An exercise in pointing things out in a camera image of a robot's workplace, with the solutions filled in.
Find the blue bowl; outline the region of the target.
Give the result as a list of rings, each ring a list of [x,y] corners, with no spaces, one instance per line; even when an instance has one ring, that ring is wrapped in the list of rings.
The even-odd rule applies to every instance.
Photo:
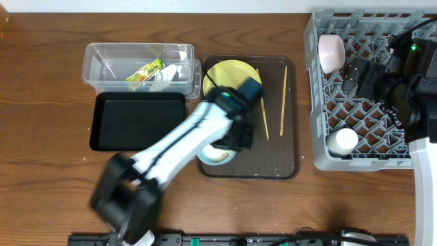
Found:
[[[214,148],[212,145],[205,146],[197,157],[206,165],[223,165],[230,162],[236,155],[236,151]]]

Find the pink bowl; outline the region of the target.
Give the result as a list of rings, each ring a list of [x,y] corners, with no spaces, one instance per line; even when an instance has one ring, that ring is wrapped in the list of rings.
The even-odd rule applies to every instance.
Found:
[[[338,35],[321,35],[318,41],[318,55],[325,74],[343,68],[346,52],[341,37]]]

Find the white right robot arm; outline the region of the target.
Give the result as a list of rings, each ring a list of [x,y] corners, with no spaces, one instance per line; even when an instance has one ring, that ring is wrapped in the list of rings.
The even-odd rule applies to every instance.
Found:
[[[382,103],[404,131],[415,183],[415,245],[436,246],[436,42],[402,34],[389,42],[385,65],[354,58],[342,88]]]

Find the white tissue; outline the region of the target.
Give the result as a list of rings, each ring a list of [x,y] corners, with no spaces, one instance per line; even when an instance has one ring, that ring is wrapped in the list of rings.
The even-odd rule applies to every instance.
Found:
[[[161,92],[165,88],[169,87],[171,82],[179,75],[181,66],[171,64],[163,69],[159,70],[153,78],[152,85],[150,86],[150,92]]]

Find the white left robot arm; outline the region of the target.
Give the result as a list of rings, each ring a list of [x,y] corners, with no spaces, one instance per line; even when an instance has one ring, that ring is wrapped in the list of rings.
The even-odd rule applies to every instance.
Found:
[[[253,129],[244,119],[261,97],[262,85],[251,77],[236,89],[215,87],[153,146],[129,159],[112,156],[89,202],[113,229],[104,244],[152,245],[169,183],[206,146],[235,152],[250,148]]]

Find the white cup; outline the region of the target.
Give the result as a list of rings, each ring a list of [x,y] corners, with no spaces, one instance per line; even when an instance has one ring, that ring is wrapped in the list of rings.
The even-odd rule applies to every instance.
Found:
[[[342,128],[330,134],[326,143],[328,151],[333,156],[347,156],[357,146],[358,134],[350,128]]]

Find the rice leftovers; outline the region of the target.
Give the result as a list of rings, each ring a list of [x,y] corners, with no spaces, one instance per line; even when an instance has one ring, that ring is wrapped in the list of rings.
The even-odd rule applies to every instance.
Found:
[[[228,158],[232,154],[232,151],[214,148],[213,146],[208,145],[203,149],[203,153],[211,162],[218,163]]]

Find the green snack wrapper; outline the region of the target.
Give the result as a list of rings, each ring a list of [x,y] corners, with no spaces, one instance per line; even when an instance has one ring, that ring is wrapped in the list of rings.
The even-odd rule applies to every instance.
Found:
[[[131,92],[135,92],[141,86],[143,86],[145,81],[152,78],[158,71],[165,67],[162,60],[156,58],[151,63],[148,63],[140,67],[134,74],[130,75],[126,82]]]

